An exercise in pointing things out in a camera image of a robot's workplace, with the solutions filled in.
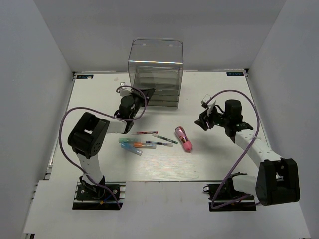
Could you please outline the clear plastic drawer organizer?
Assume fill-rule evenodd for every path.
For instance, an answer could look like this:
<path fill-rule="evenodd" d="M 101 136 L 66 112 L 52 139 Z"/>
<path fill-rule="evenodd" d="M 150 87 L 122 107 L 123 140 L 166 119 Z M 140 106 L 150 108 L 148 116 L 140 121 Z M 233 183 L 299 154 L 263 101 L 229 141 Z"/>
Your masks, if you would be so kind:
<path fill-rule="evenodd" d="M 150 106 L 178 108 L 183 77 L 183 42 L 166 38 L 132 41 L 128 73 L 132 86 L 154 88 Z"/>

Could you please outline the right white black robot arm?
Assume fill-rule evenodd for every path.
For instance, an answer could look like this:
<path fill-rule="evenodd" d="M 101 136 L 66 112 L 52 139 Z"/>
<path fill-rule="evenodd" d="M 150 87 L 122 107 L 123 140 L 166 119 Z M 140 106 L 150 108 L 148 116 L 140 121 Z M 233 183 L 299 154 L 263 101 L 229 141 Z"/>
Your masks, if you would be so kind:
<path fill-rule="evenodd" d="M 248 155 L 258 168 L 256 177 L 246 173 L 230 171 L 219 186 L 211 191 L 210 199 L 227 200 L 227 204 L 241 201 L 250 196 L 263 206 L 297 202 L 300 185 L 297 163 L 292 158 L 283 158 L 275 153 L 243 121 L 242 105 L 239 100 L 225 102 L 225 109 L 213 103 L 201 102 L 204 111 L 195 124 L 204 131 L 214 126 L 224 128 L 225 134 Z"/>

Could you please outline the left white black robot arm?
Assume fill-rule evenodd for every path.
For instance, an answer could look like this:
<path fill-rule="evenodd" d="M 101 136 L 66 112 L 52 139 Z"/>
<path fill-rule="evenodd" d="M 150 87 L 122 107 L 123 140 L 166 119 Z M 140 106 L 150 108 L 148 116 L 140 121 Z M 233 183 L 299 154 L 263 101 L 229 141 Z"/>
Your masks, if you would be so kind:
<path fill-rule="evenodd" d="M 79 158 L 81 168 L 85 171 L 80 177 L 80 182 L 95 199 L 102 198 L 106 193 L 105 177 L 98 160 L 98 152 L 102 148 L 105 136 L 113 133 L 127 134 L 134 125 L 133 119 L 139 109 L 148 105 L 155 89 L 140 91 L 119 89 L 119 92 L 122 98 L 111 120 L 101 119 L 90 112 L 85 112 L 67 140 Z"/>

